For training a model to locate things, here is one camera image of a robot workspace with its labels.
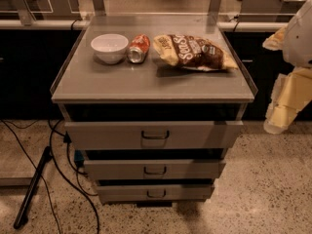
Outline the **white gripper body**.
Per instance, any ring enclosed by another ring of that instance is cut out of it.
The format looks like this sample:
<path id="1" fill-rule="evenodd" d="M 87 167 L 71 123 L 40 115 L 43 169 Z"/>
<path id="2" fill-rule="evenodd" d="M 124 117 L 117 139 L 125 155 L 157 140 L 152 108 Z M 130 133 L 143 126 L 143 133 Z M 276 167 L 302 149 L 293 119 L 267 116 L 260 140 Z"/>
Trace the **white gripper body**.
<path id="1" fill-rule="evenodd" d="M 310 68 L 296 67 L 288 75 L 279 74 L 265 115 L 264 130 L 273 135 L 282 133 L 311 101 L 312 70 Z"/>

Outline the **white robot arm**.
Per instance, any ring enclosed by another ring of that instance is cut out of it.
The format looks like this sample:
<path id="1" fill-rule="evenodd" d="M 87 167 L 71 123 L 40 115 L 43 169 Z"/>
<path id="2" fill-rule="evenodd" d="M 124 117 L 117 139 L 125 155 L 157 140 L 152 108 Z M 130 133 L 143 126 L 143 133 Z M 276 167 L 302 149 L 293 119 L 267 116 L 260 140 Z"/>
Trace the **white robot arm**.
<path id="1" fill-rule="evenodd" d="M 312 101 L 312 0 L 306 0 L 289 23 L 267 38 L 262 47 L 281 50 L 284 61 L 294 66 L 290 74 L 278 75 L 263 124 L 267 133 L 280 134 Z"/>

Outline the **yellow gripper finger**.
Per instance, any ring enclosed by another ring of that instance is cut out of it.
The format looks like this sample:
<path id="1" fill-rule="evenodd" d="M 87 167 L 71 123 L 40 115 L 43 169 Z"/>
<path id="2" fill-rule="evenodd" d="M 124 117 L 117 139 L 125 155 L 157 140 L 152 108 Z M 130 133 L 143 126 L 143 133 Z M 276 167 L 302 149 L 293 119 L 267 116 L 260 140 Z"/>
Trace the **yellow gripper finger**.
<path id="1" fill-rule="evenodd" d="M 270 51 L 282 50 L 284 46 L 286 29 L 287 28 L 284 26 L 277 30 L 274 34 L 266 38 L 262 43 L 262 47 Z"/>

